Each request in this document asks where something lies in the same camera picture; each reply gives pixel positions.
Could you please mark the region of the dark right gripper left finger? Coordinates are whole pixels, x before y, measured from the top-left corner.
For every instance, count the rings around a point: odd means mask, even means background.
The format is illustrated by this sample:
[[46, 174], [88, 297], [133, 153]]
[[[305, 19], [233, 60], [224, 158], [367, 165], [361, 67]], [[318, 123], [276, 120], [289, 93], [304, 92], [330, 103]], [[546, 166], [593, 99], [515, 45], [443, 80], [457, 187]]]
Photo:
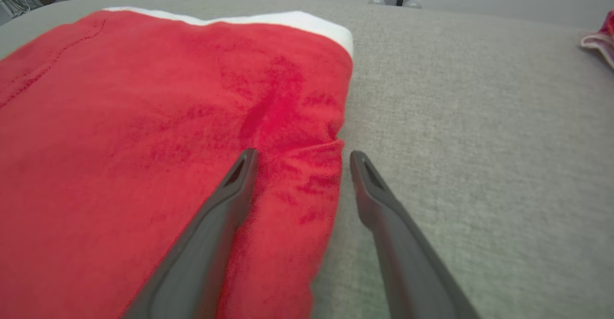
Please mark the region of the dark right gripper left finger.
[[132, 300], [123, 318], [215, 318], [233, 238], [251, 207], [257, 168], [258, 151], [243, 151]]

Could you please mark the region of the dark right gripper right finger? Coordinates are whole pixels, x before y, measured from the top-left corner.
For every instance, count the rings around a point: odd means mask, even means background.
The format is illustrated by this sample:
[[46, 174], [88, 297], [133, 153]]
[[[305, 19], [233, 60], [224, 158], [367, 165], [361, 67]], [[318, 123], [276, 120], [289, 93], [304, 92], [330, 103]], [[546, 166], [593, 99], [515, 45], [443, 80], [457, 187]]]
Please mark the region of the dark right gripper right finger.
[[366, 153], [350, 154], [359, 218], [371, 232], [393, 319], [478, 319], [447, 267]]

